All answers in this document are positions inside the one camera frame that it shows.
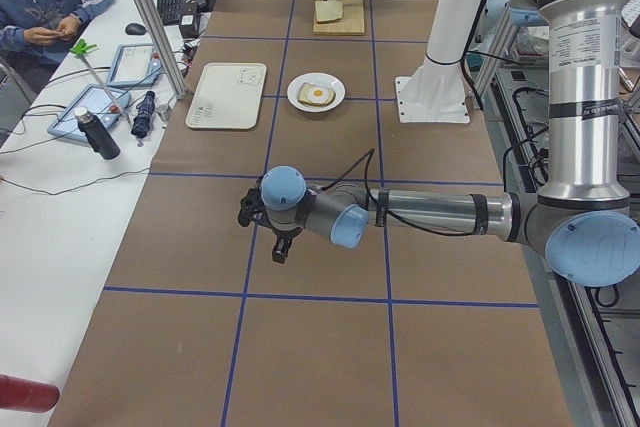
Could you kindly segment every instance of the computer mouse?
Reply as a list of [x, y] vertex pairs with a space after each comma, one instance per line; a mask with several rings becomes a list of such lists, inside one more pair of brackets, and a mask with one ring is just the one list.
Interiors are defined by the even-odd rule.
[[124, 31], [129, 35], [144, 35], [147, 33], [147, 28], [142, 24], [132, 22], [124, 28]]

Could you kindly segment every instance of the black keyboard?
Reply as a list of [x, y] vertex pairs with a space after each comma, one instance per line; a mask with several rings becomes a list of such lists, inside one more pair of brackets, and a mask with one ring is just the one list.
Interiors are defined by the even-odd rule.
[[180, 22], [184, 3], [185, 0], [157, 0], [156, 7], [162, 19], [162, 24], [170, 25]]

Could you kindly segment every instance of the blue hoodie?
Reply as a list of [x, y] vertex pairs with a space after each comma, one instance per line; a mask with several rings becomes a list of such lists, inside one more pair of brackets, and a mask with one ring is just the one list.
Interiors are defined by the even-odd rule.
[[25, 52], [42, 64], [57, 65], [75, 40], [57, 41], [48, 47], [31, 44], [24, 38], [25, 29], [46, 27], [56, 30], [60, 21], [74, 14], [86, 24], [101, 14], [113, 0], [0, 0], [0, 50]]

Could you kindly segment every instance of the red tube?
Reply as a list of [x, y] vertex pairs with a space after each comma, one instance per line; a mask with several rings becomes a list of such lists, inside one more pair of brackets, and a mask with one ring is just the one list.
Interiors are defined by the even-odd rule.
[[55, 385], [0, 374], [0, 409], [41, 413], [51, 410], [59, 398]]

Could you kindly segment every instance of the white desk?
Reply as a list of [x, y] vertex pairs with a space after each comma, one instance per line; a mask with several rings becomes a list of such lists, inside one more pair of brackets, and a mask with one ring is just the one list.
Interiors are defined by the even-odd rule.
[[[140, 22], [133, 0], [116, 0], [94, 19], [83, 35], [99, 46], [87, 56], [91, 65], [110, 65], [120, 44], [150, 42], [148, 35], [126, 35], [124, 27], [130, 22]], [[168, 27], [167, 33], [173, 50], [178, 50], [182, 45], [178, 27]], [[69, 56], [55, 76], [83, 68], [80, 60]], [[106, 78], [106, 71], [101, 75]], [[90, 83], [95, 80], [89, 74], [54, 82], [35, 105], [65, 105]], [[133, 91], [132, 98], [146, 90]], [[173, 103], [166, 76], [153, 90], [156, 105]], [[34, 111], [43, 112], [60, 109]], [[12, 135], [0, 152], [50, 139], [46, 129], [53, 120], [53, 116], [26, 118], [26, 133]], [[152, 130], [138, 147], [121, 119], [112, 131], [122, 150], [114, 160], [103, 160], [88, 146], [52, 140], [0, 154], [0, 175], [56, 192], [139, 171], [149, 166], [163, 133], [163, 123], [154, 116]], [[53, 383], [62, 390], [145, 179], [146, 174], [127, 175], [55, 197], [0, 184], [0, 373]], [[50, 413], [0, 410], [0, 425], [40, 427], [49, 417]]]

